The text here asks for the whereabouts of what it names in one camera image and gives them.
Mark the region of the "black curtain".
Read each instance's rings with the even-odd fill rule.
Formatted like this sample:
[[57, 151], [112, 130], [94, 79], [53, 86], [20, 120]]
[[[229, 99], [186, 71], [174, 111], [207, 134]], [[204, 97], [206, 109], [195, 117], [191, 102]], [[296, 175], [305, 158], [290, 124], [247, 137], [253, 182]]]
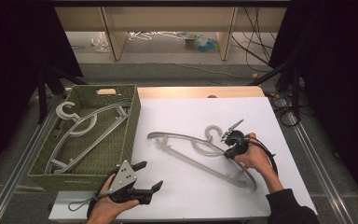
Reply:
[[51, 0], [0, 0], [0, 154], [38, 87], [81, 75]]
[[288, 59], [312, 20], [298, 69], [312, 109], [358, 185], [358, 0], [291, 0], [269, 65]]

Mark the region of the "person's left hand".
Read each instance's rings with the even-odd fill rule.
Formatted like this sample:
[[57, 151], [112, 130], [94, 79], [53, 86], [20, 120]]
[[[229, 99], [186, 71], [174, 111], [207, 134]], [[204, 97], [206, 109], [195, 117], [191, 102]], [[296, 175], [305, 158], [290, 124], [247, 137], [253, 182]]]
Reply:
[[87, 224], [112, 224], [121, 213], [138, 204], [137, 200], [115, 203], [108, 197], [101, 198], [92, 207]]

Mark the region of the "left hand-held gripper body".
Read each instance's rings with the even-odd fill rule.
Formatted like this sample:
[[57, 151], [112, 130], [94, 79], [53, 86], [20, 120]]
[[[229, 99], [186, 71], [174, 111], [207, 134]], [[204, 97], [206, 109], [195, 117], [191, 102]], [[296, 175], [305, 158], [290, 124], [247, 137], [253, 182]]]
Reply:
[[151, 189], [136, 189], [134, 184], [137, 181], [136, 171], [131, 168], [132, 164], [123, 161], [116, 168], [115, 177], [110, 183], [108, 197], [115, 203], [124, 203], [137, 200], [139, 204], [150, 204], [153, 191]]

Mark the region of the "green woven basket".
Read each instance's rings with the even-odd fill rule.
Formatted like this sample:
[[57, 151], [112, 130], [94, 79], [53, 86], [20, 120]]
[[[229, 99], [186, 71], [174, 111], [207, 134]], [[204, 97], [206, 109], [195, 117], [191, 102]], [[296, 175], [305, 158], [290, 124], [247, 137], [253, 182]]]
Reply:
[[[75, 124], [72, 120], [54, 121], [28, 172], [28, 177], [47, 191], [95, 190], [108, 171], [124, 160], [130, 160], [134, 136], [137, 129], [141, 103], [137, 87], [134, 85], [75, 85], [65, 101], [73, 102], [72, 108], [64, 108], [68, 113], [84, 117], [106, 105], [130, 102], [129, 117], [107, 135], [80, 163], [64, 174], [46, 174], [48, 159], [63, 135]], [[115, 109], [98, 115], [96, 125], [80, 137], [68, 137], [57, 160], [68, 163], [89, 147], [118, 117]]]

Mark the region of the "white hangers on floor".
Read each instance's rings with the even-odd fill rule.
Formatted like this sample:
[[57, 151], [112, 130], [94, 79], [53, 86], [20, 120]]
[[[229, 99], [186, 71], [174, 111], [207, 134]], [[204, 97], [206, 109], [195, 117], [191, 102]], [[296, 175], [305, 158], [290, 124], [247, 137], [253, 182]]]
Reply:
[[183, 40], [184, 37], [182, 35], [180, 35], [177, 32], [128, 32], [129, 35], [129, 40], [130, 41], [134, 41], [135, 39], [140, 39], [143, 41], [151, 41], [155, 36], [164, 36], [164, 37], [168, 37], [168, 38], [174, 38], [174, 39], [179, 39], [179, 40]]

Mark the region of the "light wooden desk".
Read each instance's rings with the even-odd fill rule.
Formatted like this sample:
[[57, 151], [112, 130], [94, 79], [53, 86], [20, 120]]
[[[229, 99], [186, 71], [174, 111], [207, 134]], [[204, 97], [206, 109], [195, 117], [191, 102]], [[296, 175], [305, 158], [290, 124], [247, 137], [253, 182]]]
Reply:
[[56, 7], [62, 27], [71, 32], [104, 32], [119, 60], [129, 31], [215, 32], [220, 56], [228, 59], [234, 32], [280, 30], [284, 7]]

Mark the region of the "grey plastic clothes hanger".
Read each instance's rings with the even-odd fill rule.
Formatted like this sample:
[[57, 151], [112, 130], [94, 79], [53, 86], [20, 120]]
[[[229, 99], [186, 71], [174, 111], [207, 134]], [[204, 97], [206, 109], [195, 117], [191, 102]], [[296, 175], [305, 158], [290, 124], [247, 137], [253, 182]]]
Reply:
[[[60, 119], [72, 120], [75, 124], [63, 135], [56, 147], [53, 149], [45, 168], [46, 174], [64, 174], [71, 171], [100, 142], [102, 142], [107, 135], [109, 135], [129, 117], [128, 109], [131, 107], [130, 102], [114, 103], [96, 109], [84, 117], [80, 117], [77, 113], [68, 114], [63, 110], [65, 107], [72, 108], [74, 105], [75, 103], [73, 102], [63, 102], [56, 107], [56, 114]], [[96, 125], [98, 115], [111, 109], [115, 109], [118, 112], [118, 117], [89, 147], [87, 147], [77, 157], [71, 159], [68, 163], [57, 160], [57, 156], [68, 137], [80, 137], [85, 135]]]
[[204, 131], [205, 139], [167, 132], [152, 132], [147, 135], [147, 138], [155, 139], [158, 148], [198, 169], [221, 178], [235, 187], [256, 192], [257, 183], [253, 175], [242, 168], [238, 162], [225, 156], [227, 150], [213, 143], [211, 131], [216, 131], [222, 138], [227, 136], [218, 126], [210, 125]]

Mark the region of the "black metal stand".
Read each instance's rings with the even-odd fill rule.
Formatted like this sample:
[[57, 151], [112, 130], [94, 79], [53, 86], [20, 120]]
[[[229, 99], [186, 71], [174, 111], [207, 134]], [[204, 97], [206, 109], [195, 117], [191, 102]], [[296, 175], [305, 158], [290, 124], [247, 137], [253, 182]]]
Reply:
[[275, 89], [279, 93], [287, 92], [291, 90], [292, 92], [292, 101], [287, 105], [287, 111], [291, 113], [292, 118], [294, 119], [293, 126], [296, 126], [300, 122], [299, 116], [299, 70], [296, 68], [296, 65], [287, 60], [283, 64], [277, 66], [273, 70], [267, 72], [261, 78], [257, 78], [250, 83], [250, 86], [258, 86], [265, 81], [279, 75], [277, 83], [275, 84]]
[[53, 94], [63, 94], [65, 91], [64, 86], [61, 83], [61, 79], [64, 78], [76, 85], [86, 85], [86, 82], [80, 80], [77, 77], [71, 76], [60, 68], [54, 66], [44, 66], [39, 70], [37, 75], [37, 91], [39, 102], [39, 121], [42, 123], [48, 114], [48, 103], [46, 87], [52, 91]]

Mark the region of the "colourful plastic toys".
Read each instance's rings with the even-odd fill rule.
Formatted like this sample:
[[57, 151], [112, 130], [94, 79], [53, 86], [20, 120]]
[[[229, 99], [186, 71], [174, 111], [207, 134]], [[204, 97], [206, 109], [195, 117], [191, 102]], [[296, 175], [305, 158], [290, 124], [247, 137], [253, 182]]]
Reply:
[[198, 52], [208, 50], [219, 51], [220, 48], [212, 39], [203, 35], [186, 34], [184, 35], [185, 46], [189, 49], [196, 49]]

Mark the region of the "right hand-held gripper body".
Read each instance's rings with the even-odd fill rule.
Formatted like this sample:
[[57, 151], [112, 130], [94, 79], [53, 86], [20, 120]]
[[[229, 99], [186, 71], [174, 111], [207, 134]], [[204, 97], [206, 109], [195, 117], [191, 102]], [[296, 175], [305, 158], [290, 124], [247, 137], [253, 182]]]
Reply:
[[242, 119], [229, 127], [228, 130], [221, 137], [221, 141], [224, 142], [227, 146], [229, 146], [229, 148], [234, 149], [237, 155], [245, 153], [248, 149], [249, 143], [249, 139], [241, 131], [237, 130], [237, 127], [241, 123]]

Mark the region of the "aluminium floor rail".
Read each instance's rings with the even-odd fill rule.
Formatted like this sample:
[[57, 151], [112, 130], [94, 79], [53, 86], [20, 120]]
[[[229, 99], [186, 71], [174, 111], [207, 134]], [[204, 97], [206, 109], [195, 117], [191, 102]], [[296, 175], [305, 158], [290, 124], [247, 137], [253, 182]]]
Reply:
[[48, 112], [46, 116], [33, 128], [32, 137], [30, 138], [26, 148], [22, 151], [21, 157], [18, 159], [16, 166], [5, 185], [0, 190], [0, 219], [5, 213], [7, 206], [16, 190], [16, 187], [22, 180], [23, 175], [26, 173], [28, 166], [36, 153], [37, 148], [43, 140], [44, 134], [47, 131], [48, 125], [55, 118], [55, 107], [62, 101], [62, 95], [54, 95], [48, 100]]
[[[354, 219], [344, 201], [344, 197], [339, 193], [337, 185], [328, 173], [327, 166], [323, 163], [323, 156], [318, 153], [303, 123], [300, 120], [296, 126], [293, 126], [294, 119], [290, 112], [283, 117], [285, 118], [284, 124], [288, 126], [293, 136], [293, 140], [289, 140], [288, 144], [292, 154], [295, 156], [295, 162], [300, 169], [301, 177], [307, 181], [314, 176], [316, 184], [323, 191], [318, 194], [312, 192], [310, 197], [312, 200], [314, 198], [327, 200], [328, 207], [339, 224], [354, 224]], [[317, 208], [319, 217], [321, 217], [322, 207], [314, 200], [313, 203]]]

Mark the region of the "person's right hand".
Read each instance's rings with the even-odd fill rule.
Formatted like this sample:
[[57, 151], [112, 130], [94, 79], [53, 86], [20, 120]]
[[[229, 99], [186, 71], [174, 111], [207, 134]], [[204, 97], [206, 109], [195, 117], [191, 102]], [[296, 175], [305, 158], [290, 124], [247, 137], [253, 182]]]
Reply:
[[261, 147], [255, 145], [254, 143], [250, 143], [247, 151], [243, 154], [237, 155], [234, 160], [242, 163], [245, 168], [256, 169], [257, 172], [265, 178], [276, 176], [267, 154]]

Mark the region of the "clear plastic bag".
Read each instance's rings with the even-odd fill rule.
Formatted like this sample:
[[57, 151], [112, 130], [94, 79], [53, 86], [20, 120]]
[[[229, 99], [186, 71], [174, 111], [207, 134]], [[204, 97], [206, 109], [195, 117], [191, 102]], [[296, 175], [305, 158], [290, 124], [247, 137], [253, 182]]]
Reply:
[[96, 37], [91, 39], [91, 45], [96, 52], [108, 53], [110, 51], [108, 41], [104, 32], [99, 32]]

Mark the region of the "white board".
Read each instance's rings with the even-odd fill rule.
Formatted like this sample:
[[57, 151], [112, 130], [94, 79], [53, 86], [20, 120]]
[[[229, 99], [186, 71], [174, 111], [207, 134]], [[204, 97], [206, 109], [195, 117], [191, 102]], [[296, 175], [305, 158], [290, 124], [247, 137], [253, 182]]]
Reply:
[[[147, 165], [138, 171], [135, 186], [148, 189], [159, 181], [163, 184], [150, 204], [123, 213], [119, 220], [156, 223], [267, 217], [269, 191], [257, 171], [246, 170], [257, 183], [256, 192], [250, 192], [180, 160], [158, 148], [155, 139], [147, 138], [152, 132], [167, 132], [205, 139], [208, 126], [216, 125], [224, 133], [240, 119], [242, 123], [237, 129], [256, 134], [273, 154], [283, 185], [294, 192], [300, 204], [312, 207], [309, 192], [267, 98], [143, 99], [131, 160], [146, 161]], [[217, 132], [211, 134], [213, 143], [227, 150]]]

